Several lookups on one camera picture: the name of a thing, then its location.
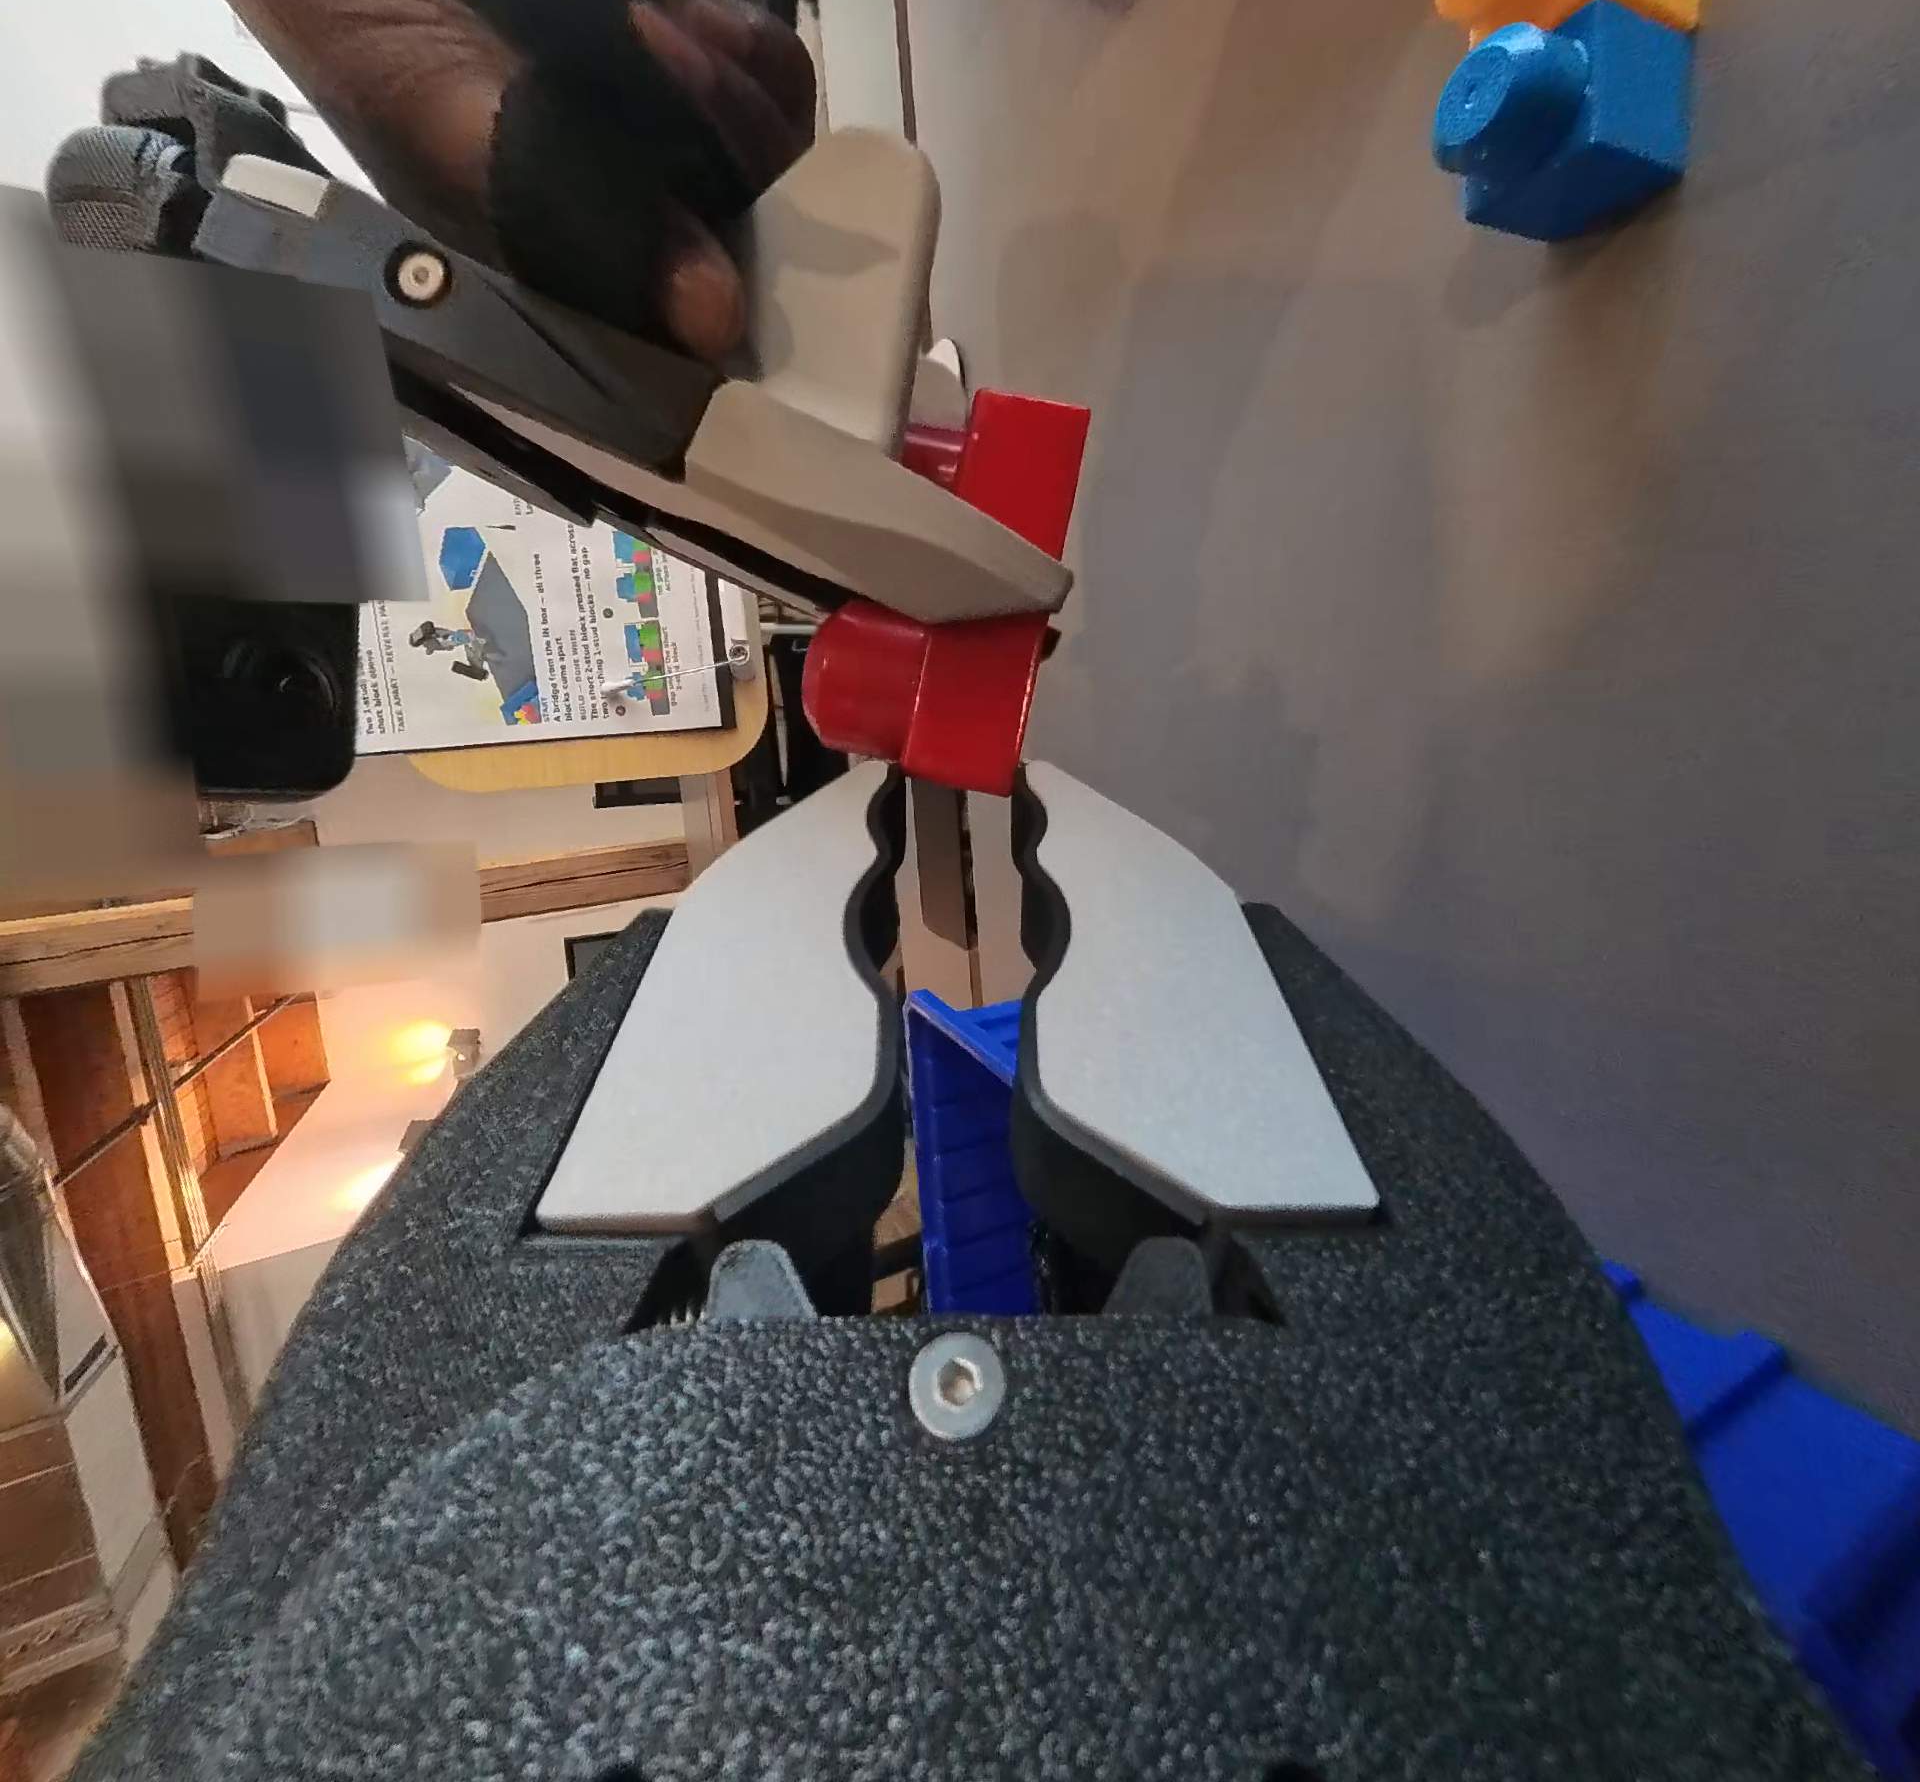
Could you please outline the wooden shelf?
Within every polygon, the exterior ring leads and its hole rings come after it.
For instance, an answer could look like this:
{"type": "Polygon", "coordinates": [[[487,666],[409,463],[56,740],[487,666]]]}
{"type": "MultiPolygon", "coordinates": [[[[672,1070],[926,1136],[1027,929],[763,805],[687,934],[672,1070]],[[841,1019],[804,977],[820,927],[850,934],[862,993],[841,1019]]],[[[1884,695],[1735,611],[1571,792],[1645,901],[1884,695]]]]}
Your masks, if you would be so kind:
{"type": "Polygon", "coordinates": [[[162,971],[184,936],[59,947],[4,925],[4,1095],[123,1362],[160,1530],[184,1570],[220,1496],[250,1384],[213,1237],[329,1084],[313,995],[218,997],[162,971]]]}

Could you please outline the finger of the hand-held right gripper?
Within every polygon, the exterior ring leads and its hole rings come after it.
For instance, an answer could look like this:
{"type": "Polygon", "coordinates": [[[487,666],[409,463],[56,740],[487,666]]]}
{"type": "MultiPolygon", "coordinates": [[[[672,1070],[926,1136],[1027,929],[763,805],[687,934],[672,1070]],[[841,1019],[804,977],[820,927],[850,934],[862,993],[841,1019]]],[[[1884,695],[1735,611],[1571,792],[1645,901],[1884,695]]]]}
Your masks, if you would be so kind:
{"type": "Polygon", "coordinates": [[[747,220],[747,352],[785,408],[899,451],[924,352],[942,223],[928,159],[902,137],[821,137],[747,220]]]}
{"type": "Polygon", "coordinates": [[[399,412],[433,455],[525,502],[629,531],[790,605],[1047,618],[1073,586],[1057,557],[756,385],[718,389],[679,477],[423,377],[399,381],[399,412]]]}

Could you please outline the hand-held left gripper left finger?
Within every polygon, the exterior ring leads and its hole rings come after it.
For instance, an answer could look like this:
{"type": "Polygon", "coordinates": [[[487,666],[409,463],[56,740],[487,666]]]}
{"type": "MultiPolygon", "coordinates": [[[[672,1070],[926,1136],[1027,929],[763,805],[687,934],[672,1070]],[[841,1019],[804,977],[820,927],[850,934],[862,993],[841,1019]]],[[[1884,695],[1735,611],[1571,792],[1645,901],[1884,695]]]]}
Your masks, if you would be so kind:
{"type": "Polygon", "coordinates": [[[539,1193],[544,1235],[730,1224],[883,1116],[902,801],[896,769],[855,762],[692,881],[539,1193]]]}

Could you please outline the blue plastic bin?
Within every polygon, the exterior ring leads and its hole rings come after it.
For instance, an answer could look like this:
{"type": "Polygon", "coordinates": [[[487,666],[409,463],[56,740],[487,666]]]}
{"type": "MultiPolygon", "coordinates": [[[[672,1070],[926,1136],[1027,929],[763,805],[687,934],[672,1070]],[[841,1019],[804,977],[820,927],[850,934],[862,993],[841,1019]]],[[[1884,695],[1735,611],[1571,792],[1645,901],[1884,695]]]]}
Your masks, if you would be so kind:
{"type": "MultiPolygon", "coordinates": [[[[924,1305],[1043,1311],[1033,1215],[1012,1165],[1021,1007],[905,998],[924,1305]]],[[[1774,1626],[1868,1759],[1915,1778],[1918,1446],[1792,1373],[1753,1333],[1672,1314],[1599,1263],[1643,1342],[1740,1564],[1774,1626]]]]}

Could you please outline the blue mega block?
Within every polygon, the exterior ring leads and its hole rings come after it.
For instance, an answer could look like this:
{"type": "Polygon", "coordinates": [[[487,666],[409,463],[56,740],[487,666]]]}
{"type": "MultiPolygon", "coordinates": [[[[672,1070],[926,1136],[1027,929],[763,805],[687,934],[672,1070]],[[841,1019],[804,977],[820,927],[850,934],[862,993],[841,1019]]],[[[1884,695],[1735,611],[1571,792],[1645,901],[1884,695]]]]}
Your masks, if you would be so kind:
{"type": "Polygon", "coordinates": [[[1697,38],[1615,0],[1513,20],[1451,69],[1434,167],[1480,230],[1559,244],[1642,211],[1688,170],[1697,38]]]}

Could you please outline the red mega block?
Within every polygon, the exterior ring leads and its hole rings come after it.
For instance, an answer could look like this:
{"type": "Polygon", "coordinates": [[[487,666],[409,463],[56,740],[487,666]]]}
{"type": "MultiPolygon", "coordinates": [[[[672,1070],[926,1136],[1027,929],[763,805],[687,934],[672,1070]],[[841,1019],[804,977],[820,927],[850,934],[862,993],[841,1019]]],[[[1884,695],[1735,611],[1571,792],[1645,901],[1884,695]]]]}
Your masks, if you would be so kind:
{"type": "MultiPolygon", "coordinates": [[[[983,389],[964,428],[908,426],[899,463],[1059,561],[1090,430],[1084,407],[983,389]]],[[[853,601],[811,637],[802,710],[830,751],[953,792],[1008,797],[1047,639],[1040,611],[926,625],[853,601]]]]}

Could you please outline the person's right hand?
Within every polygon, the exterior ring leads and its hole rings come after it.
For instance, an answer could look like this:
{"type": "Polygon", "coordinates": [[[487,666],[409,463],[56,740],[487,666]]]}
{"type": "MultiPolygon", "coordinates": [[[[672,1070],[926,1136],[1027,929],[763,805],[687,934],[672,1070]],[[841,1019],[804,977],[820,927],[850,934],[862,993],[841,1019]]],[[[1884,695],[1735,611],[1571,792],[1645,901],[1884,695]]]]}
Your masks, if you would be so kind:
{"type": "Polygon", "coordinates": [[[797,0],[228,0],[375,193],[614,330],[728,366],[734,234],[813,138],[797,0]]]}

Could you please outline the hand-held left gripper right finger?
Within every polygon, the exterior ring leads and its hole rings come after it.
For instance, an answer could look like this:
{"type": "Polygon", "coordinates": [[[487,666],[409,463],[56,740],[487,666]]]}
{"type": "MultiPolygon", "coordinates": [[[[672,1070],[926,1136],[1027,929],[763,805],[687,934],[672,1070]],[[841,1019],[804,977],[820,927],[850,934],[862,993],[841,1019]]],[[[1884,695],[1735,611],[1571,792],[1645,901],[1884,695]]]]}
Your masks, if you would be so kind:
{"type": "Polygon", "coordinates": [[[1374,1219],[1379,1193],[1235,891],[1191,850],[1033,762],[1029,881],[1063,906],[1033,955],[1033,1108],[1187,1224],[1374,1219]]]}

